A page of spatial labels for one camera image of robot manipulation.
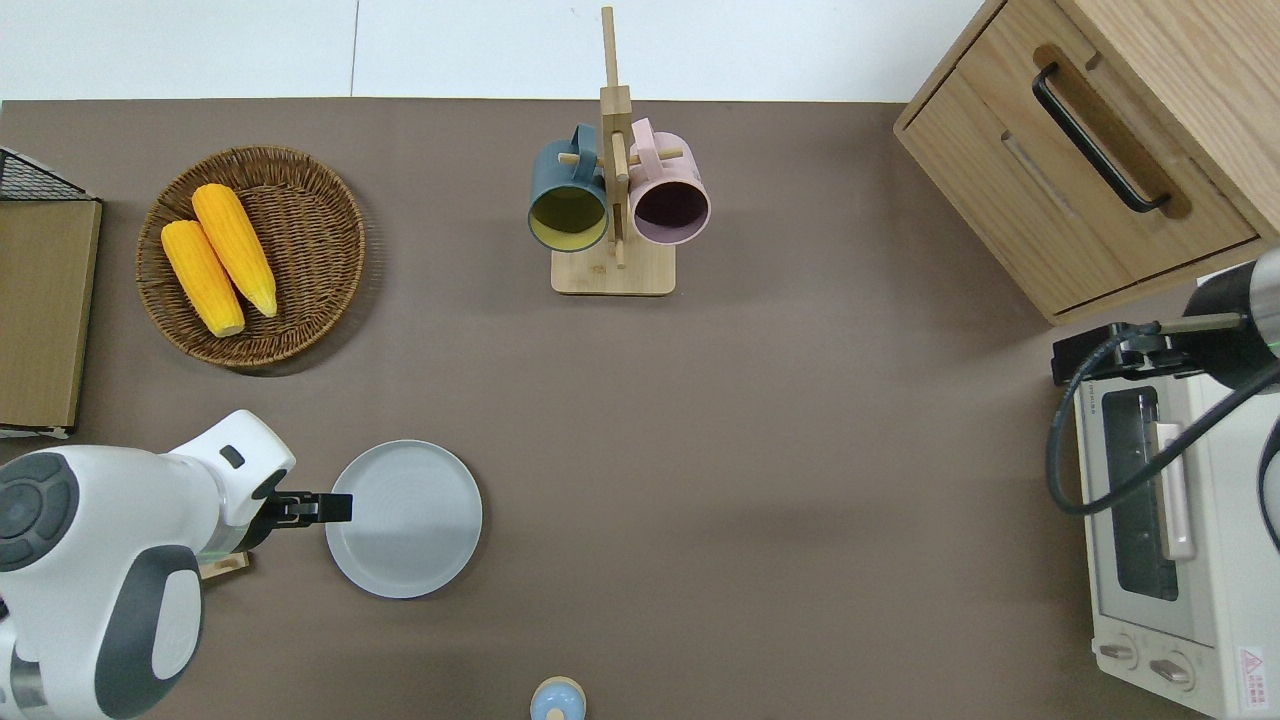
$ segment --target blue mug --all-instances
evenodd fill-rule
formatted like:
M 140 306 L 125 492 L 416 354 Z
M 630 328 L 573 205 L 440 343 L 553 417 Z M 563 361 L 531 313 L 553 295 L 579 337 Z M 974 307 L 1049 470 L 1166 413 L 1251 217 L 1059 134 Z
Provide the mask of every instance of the blue mug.
M 577 155 L 577 163 L 562 163 L 562 152 Z M 534 160 L 529 202 L 529 229 L 538 242 L 558 252 L 586 250 L 604 237 L 608 208 L 594 127 L 579 124 L 572 140 L 543 147 Z

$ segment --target yellow corn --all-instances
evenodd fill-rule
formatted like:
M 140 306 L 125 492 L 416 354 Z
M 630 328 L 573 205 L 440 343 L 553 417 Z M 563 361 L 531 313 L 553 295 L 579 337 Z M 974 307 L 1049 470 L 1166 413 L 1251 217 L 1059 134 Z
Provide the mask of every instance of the yellow corn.
M 274 318 L 275 277 L 236 191 L 225 184 L 202 184 L 191 204 L 232 282 L 260 313 Z
M 244 329 L 244 311 L 209 238 L 195 220 L 177 220 L 160 231 L 160 245 L 187 300 L 209 332 L 227 337 Z

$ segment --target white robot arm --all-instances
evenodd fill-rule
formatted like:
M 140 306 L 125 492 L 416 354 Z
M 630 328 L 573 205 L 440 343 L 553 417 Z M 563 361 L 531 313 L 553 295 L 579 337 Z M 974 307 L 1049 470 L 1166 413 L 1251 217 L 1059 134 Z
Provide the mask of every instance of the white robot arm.
M 160 701 L 200 642 L 198 562 L 241 543 L 293 465 L 238 410 L 164 455 L 67 446 L 0 468 L 0 719 Z

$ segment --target white wall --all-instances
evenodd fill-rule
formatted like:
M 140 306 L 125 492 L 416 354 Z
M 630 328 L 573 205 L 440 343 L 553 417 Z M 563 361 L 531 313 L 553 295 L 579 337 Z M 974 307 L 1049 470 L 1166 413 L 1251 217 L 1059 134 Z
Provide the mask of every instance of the white wall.
M 980 0 L 613 0 L 636 99 L 904 101 Z M 596 97 L 600 5 L 0 0 L 0 99 Z

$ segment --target brown tabletop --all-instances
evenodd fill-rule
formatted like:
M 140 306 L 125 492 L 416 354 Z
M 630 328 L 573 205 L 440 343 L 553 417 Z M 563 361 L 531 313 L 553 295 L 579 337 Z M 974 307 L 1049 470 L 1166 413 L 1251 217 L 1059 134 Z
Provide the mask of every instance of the brown tabletop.
M 1084 327 L 1044 324 L 892 138 L 900 106 L 635 110 L 712 196 L 663 299 L 557 295 L 525 227 L 534 154 L 595 102 L 4 104 L 0 142 L 106 201 L 73 442 L 161 452 L 247 407 L 287 488 L 420 438 L 484 497 L 468 569 L 412 601 L 351 584 L 320 527 L 276 532 L 210 584 L 150 717 L 516 720 L 556 674 L 595 720 L 1193 716 L 1094 666 L 1082 524 L 1043 489 L 1050 343 Z M 257 143 L 337 170 L 370 231 L 352 310 L 266 377 L 180 354 L 133 281 L 165 184 Z

